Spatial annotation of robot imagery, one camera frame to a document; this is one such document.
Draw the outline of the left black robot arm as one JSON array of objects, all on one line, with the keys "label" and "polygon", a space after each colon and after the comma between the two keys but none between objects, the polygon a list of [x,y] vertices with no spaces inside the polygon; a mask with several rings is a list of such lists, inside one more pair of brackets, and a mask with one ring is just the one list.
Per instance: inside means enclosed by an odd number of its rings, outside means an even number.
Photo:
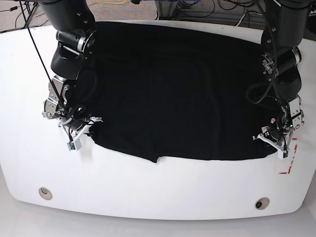
[{"label": "left black robot arm", "polygon": [[288,157],[293,133],[304,125],[298,94],[302,88],[298,71],[302,54],[298,46],[304,36],[312,1],[267,0],[262,7],[256,0],[255,4],[265,21],[261,36],[261,65],[268,87],[262,96],[251,103],[261,103],[273,89],[280,115],[270,125],[262,127],[262,133],[254,136],[254,139],[273,146],[278,158],[284,159]]}]

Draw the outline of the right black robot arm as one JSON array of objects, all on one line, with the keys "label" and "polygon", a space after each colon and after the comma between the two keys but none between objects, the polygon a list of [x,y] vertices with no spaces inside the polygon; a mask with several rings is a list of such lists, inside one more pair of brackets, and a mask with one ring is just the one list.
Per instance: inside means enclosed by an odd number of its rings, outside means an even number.
[{"label": "right black robot arm", "polygon": [[97,35],[95,18],[84,0],[36,0],[35,5],[56,29],[57,49],[51,61],[49,96],[42,115],[57,119],[69,138],[69,150],[81,148],[80,137],[101,118],[86,112],[83,102],[94,93],[98,77],[92,47]]}]

